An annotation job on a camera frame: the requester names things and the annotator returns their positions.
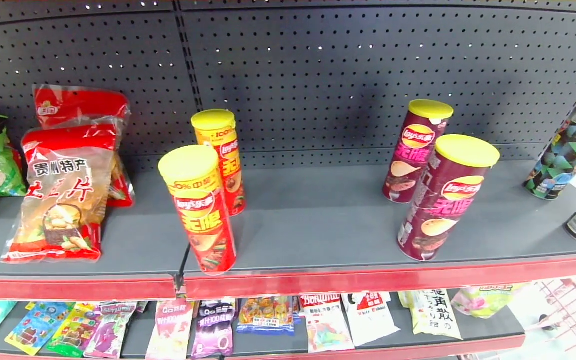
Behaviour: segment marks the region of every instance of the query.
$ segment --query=store shelf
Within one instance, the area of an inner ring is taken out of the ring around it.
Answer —
[[[132,178],[134,207],[109,209],[102,257],[90,262],[0,262],[0,299],[109,301],[169,299],[188,248],[167,188],[155,172]],[[0,256],[21,198],[0,198]]]
[[[28,312],[25,303],[19,303],[0,326],[0,360],[29,359],[20,350],[10,346],[4,339]],[[295,324],[294,336],[252,335],[234,332],[234,358],[275,360],[318,360],[332,356],[339,360],[349,359],[384,359],[396,358],[407,360],[425,360],[450,357],[456,354],[471,354],[484,351],[496,351],[520,347],[525,339],[524,329],[513,313],[505,308],[490,319],[477,319],[456,313],[457,323],[463,341],[445,336],[420,333],[413,335],[410,311],[404,309],[393,294],[393,301],[388,304],[395,325],[401,330],[361,346],[357,350],[336,351],[335,353],[308,353],[306,324],[302,321]],[[143,359],[154,327],[156,304],[151,302],[148,309],[133,319],[124,342],[121,358]],[[195,324],[192,324],[188,356],[194,342]],[[50,351],[41,350],[39,356],[54,356]]]
[[[556,201],[535,198],[521,187],[532,166],[497,164],[430,262],[398,249],[409,205],[382,196],[384,166],[245,168],[248,207],[232,220],[237,262],[224,275],[206,276],[190,255],[186,294],[442,289],[576,276],[576,241],[562,229],[576,210],[576,189]]]

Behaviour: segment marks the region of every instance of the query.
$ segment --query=maroon chip can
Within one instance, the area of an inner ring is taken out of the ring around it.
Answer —
[[[466,135],[444,135],[414,191],[412,207],[397,235],[399,248],[414,260],[432,260],[468,210],[499,151]]]
[[[448,119],[454,112],[448,104],[424,98],[408,104],[406,119],[381,189],[386,199],[400,204],[412,200],[435,141],[444,134]]]

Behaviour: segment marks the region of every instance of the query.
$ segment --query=yellow plastic lid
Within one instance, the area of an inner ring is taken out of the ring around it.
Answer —
[[[159,160],[161,177],[168,184],[204,178],[219,166],[219,154],[212,146],[188,145],[172,150]]]
[[[499,161],[499,150],[482,139],[466,135],[439,136],[434,144],[444,158],[467,167],[491,167]]]
[[[408,103],[408,111],[428,119],[448,119],[453,116],[455,109],[443,102],[418,98]]]
[[[235,114],[224,109],[210,109],[197,112],[190,118],[192,126],[199,130],[219,130],[235,127]]]

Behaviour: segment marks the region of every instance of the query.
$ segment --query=lower shelf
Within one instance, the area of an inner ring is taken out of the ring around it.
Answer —
[[[308,339],[304,322],[295,325],[294,336],[251,335],[234,332],[234,358],[274,360],[319,360],[334,357],[339,360],[350,359],[409,359],[425,360],[432,358],[451,357],[458,354],[483,353],[501,349],[512,349],[522,346],[526,338],[524,328],[519,324],[513,313],[505,308],[490,319],[477,319],[455,313],[457,323],[464,340],[451,337],[413,335],[410,312],[400,305],[394,293],[393,300],[388,303],[395,325],[401,330],[370,342],[356,350],[308,353]],[[10,312],[0,326],[0,360],[29,359],[25,353],[13,348],[4,339],[28,312],[26,303],[19,303]],[[151,302],[148,310],[133,319],[121,351],[122,359],[144,359],[146,349],[154,328],[156,303]],[[190,333],[188,356],[195,339],[194,328]],[[57,359],[55,354],[41,350],[38,356],[41,360]]]

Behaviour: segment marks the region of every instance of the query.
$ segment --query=purple snack package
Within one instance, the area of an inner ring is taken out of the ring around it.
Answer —
[[[234,298],[202,301],[199,305],[193,359],[206,358],[214,354],[233,355]]]

